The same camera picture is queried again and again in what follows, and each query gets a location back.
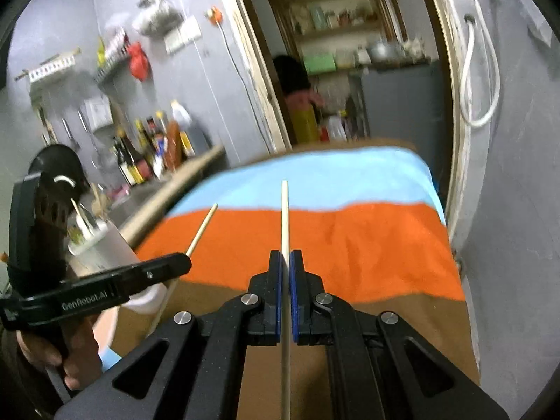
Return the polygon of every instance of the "sleeve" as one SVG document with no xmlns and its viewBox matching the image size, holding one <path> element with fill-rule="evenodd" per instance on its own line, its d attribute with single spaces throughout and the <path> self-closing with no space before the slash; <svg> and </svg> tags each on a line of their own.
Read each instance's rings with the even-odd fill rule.
<svg viewBox="0 0 560 420">
<path fill-rule="evenodd" d="M 23 356 L 16 332 L 0 323 L 0 397 L 6 418 L 50 418 L 62 405 L 46 374 Z"/>
</svg>

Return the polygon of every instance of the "orange plug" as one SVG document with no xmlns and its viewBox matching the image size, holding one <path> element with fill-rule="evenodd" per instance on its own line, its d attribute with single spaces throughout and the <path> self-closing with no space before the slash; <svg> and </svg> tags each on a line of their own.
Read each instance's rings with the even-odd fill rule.
<svg viewBox="0 0 560 420">
<path fill-rule="evenodd" d="M 215 6 L 212 6 L 212 8 L 206 11 L 206 17 L 210 20 L 212 25 L 219 25 L 223 22 L 222 11 Z"/>
</svg>

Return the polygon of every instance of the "human hand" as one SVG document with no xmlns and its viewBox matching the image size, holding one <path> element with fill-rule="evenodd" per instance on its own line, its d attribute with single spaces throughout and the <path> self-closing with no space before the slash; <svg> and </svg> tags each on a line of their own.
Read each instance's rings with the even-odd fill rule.
<svg viewBox="0 0 560 420">
<path fill-rule="evenodd" d="M 93 337 L 88 318 L 82 320 L 68 336 L 68 358 L 62 361 L 58 349 L 41 336 L 18 331 L 17 343 L 26 360 L 38 370 L 46 365 L 64 368 L 64 383 L 70 390 L 82 390 L 101 376 L 102 361 L 97 354 L 99 346 Z"/>
</svg>

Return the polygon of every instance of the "orange stripe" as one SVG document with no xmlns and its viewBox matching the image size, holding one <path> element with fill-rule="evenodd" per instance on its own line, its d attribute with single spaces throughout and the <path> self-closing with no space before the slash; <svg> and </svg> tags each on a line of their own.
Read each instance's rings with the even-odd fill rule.
<svg viewBox="0 0 560 420">
<path fill-rule="evenodd" d="M 185 251 L 207 210 L 163 221 L 138 250 L 141 259 Z M 447 232 L 429 206 L 389 203 L 336 211 L 290 211 L 290 247 L 325 289 L 349 302 L 412 293 L 464 300 Z M 280 248 L 280 212 L 216 212 L 184 280 L 245 291 Z"/>
</svg>

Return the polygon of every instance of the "black hair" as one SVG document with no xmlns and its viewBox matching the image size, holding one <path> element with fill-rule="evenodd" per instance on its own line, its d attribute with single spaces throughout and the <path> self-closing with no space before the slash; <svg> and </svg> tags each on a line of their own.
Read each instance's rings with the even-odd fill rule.
<svg viewBox="0 0 560 420">
<path fill-rule="evenodd" d="M 273 63 L 284 95 L 311 88 L 305 68 L 295 58 L 290 55 L 278 55 Z"/>
</svg>

